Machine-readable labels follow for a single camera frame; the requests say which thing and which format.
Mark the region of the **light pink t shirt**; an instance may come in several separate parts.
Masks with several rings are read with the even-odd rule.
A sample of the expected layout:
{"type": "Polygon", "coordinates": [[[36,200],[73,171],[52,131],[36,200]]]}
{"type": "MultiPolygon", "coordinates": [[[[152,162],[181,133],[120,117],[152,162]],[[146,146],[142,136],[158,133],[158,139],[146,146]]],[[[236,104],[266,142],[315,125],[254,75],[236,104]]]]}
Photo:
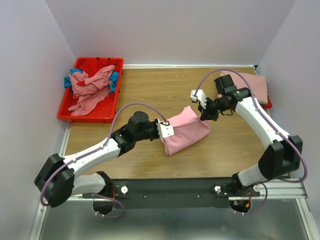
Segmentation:
{"type": "Polygon", "coordinates": [[[161,140],[168,156],[190,147],[211,133],[208,121],[201,121],[190,106],[184,107],[180,114],[168,121],[173,127],[174,135],[161,140]]]}

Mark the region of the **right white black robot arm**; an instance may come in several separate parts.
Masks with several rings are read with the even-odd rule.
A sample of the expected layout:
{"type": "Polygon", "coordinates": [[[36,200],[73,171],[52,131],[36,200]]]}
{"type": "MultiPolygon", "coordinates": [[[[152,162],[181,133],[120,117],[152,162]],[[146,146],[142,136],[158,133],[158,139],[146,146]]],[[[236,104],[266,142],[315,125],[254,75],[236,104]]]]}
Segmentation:
{"type": "Polygon", "coordinates": [[[199,87],[191,91],[190,98],[198,103],[200,119],[216,121],[225,111],[235,112],[249,124],[264,146],[259,161],[233,174],[227,189],[241,196],[255,184],[298,170],[302,162],[303,140],[277,125],[262,109],[249,86],[237,88],[229,74],[216,78],[214,84],[219,94],[216,99],[207,97],[199,87]]]}

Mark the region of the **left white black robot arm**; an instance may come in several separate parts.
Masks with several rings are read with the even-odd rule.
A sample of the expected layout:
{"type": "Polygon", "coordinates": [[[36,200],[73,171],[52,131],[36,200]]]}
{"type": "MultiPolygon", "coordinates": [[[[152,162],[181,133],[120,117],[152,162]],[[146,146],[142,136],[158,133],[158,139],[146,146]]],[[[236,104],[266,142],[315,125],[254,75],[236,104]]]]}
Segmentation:
{"type": "Polygon", "coordinates": [[[34,180],[40,191],[40,202],[52,208],[64,203],[75,189],[76,179],[85,171],[101,162],[117,158],[131,151],[138,141],[160,139],[164,136],[161,127],[167,121],[149,120],[143,111],[136,111],[122,126],[102,142],[72,155],[55,153],[48,157],[34,180]]]}

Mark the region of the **red plastic bin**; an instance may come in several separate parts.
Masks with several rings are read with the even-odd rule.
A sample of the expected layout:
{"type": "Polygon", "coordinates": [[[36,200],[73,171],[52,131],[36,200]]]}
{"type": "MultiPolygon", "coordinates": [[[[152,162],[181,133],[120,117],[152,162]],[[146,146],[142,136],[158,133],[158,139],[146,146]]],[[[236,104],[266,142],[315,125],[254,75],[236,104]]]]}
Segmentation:
{"type": "Polygon", "coordinates": [[[73,94],[73,90],[67,87],[58,111],[58,117],[71,123],[111,123],[116,114],[118,95],[120,93],[121,79],[123,75],[124,60],[122,58],[110,58],[111,65],[115,66],[115,71],[119,73],[116,92],[112,92],[103,101],[97,104],[96,108],[85,116],[72,116],[68,108],[77,103],[78,98],[73,94]]]}

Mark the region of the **folded dusty pink shirt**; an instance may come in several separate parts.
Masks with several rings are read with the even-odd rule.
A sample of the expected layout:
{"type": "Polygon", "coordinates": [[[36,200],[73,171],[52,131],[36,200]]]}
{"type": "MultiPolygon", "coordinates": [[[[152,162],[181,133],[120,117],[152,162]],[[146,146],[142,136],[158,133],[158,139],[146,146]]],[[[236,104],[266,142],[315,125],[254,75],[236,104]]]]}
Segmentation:
{"type": "MultiPolygon", "coordinates": [[[[234,85],[238,89],[248,87],[247,84],[243,81],[243,79],[234,72],[221,70],[219,73],[220,73],[220,76],[230,75],[234,85]]],[[[250,87],[253,90],[253,94],[254,94],[255,98],[258,100],[258,102],[261,105],[267,105],[268,104],[268,90],[267,90],[267,84],[266,84],[265,77],[260,76],[260,75],[255,75],[255,74],[244,73],[244,72],[240,72],[240,74],[249,83],[250,87]]]]}

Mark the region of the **folded red shirt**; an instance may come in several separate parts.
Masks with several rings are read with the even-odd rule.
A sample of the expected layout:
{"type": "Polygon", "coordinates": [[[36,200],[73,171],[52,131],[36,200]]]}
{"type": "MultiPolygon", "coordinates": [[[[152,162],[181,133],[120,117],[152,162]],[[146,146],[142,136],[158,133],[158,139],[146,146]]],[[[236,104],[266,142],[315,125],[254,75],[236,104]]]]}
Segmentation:
{"type": "Polygon", "coordinates": [[[267,103],[266,104],[261,104],[261,107],[263,109],[271,109],[273,106],[272,101],[270,100],[269,96],[267,96],[267,103]]]}

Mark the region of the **blue crumpled shirt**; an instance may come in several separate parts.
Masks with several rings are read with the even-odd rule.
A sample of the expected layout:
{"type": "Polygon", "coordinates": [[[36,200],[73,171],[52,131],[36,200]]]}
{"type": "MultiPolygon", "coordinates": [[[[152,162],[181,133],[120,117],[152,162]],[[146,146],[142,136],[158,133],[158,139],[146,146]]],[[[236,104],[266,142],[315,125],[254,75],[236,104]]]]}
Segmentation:
{"type": "MultiPolygon", "coordinates": [[[[70,69],[69,73],[72,75],[74,73],[83,73],[84,71],[81,70],[81,69],[78,69],[78,68],[72,68],[70,69]]],[[[114,71],[109,80],[110,80],[110,83],[109,83],[109,87],[110,87],[110,92],[109,93],[113,93],[113,92],[116,92],[116,89],[117,89],[117,84],[118,84],[118,79],[119,79],[119,73],[117,71],[114,71]]],[[[64,78],[64,88],[67,88],[67,87],[70,87],[72,88],[72,83],[71,83],[71,80],[70,80],[70,77],[69,76],[66,76],[64,78]]]]}

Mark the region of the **crumpled dusty pink shirt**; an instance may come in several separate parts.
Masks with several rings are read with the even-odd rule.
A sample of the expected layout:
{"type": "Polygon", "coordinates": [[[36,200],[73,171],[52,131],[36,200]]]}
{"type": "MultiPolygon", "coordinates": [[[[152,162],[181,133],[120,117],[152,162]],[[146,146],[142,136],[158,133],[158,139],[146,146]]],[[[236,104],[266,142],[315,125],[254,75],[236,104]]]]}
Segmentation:
{"type": "Polygon", "coordinates": [[[108,65],[91,77],[85,71],[69,74],[73,94],[77,97],[76,104],[68,108],[71,115],[86,116],[108,97],[113,92],[112,75],[115,72],[116,66],[108,65]]]}

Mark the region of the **red shirt in bin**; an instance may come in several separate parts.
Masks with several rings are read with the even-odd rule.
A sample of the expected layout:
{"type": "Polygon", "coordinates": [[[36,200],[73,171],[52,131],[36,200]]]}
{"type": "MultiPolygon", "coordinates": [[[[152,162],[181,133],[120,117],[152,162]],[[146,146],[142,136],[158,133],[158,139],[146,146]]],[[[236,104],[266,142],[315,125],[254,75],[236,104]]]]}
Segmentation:
{"type": "Polygon", "coordinates": [[[83,57],[77,60],[75,68],[86,72],[89,77],[93,77],[99,70],[110,65],[112,65],[110,58],[83,57]]]}

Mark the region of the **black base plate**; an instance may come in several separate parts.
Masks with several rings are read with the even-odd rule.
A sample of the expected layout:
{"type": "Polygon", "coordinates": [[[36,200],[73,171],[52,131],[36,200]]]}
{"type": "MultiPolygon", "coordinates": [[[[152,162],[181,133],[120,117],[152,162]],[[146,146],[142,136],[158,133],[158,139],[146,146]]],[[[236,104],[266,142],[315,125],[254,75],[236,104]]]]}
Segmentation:
{"type": "Polygon", "coordinates": [[[244,209],[247,198],[260,193],[252,186],[233,191],[230,177],[114,179],[99,192],[120,204],[106,203],[98,197],[94,210],[103,214],[117,209],[229,208],[232,198],[244,209]]]}

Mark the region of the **aluminium rail frame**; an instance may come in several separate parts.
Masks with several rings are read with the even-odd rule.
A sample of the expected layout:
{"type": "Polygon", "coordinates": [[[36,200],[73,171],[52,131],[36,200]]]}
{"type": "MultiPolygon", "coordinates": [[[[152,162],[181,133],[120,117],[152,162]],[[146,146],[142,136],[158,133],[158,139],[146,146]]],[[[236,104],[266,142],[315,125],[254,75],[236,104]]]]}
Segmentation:
{"type": "MultiPolygon", "coordinates": [[[[218,69],[217,72],[219,73],[219,77],[221,77],[220,71],[229,71],[229,72],[235,73],[235,71],[232,69],[224,69],[224,68],[218,69]]],[[[247,80],[241,74],[239,76],[243,79],[243,81],[247,84],[247,86],[250,87],[247,80]]],[[[166,119],[162,114],[160,114],[157,119],[160,119],[160,121],[169,122],[169,120],[166,119]]],[[[108,138],[109,135],[114,131],[116,130],[111,129],[110,133],[106,138],[108,138]]],[[[306,163],[302,155],[301,155],[301,161],[302,162],[300,163],[300,166],[305,166],[306,163]]],[[[263,198],[264,201],[268,199],[298,199],[298,200],[306,199],[307,194],[306,194],[305,188],[303,187],[303,178],[287,178],[287,174],[273,180],[268,180],[268,181],[254,184],[252,186],[253,189],[255,191],[258,191],[260,195],[257,197],[248,197],[245,208],[242,208],[240,206],[240,200],[235,198],[231,199],[232,204],[230,205],[229,208],[236,214],[246,216],[246,215],[251,215],[253,213],[253,211],[250,209],[251,203],[254,199],[257,199],[257,198],[263,198]]],[[[75,180],[75,189],[72,191],[72,194],[70,197],[72,196],[88,197],[93,201],[93,203],[97,200],[97,198],[100,198],[100,200],[102,200],[102,202],[104,203],[112,203],[112,204],[119,205],[120,202],[116,200],[115,197],[104,197],[99,195],[99,192],[103,190],[103,188],[107,185],[109,181],[112,181],[112,180],[103,171],[99,171],[91,175],[86,175],[86,171],[85,171],[79,176],[78,179],[75,180]]],[[[43,206],[39,201],[40,210],[45,210],[49,207],[51,206],[43,206]]],[[[94,209],[94,213],[102,218],[106,218],[106,219],[111,218],[111,211],[109,213],[102,213],[99,210],[94,209]]]]}

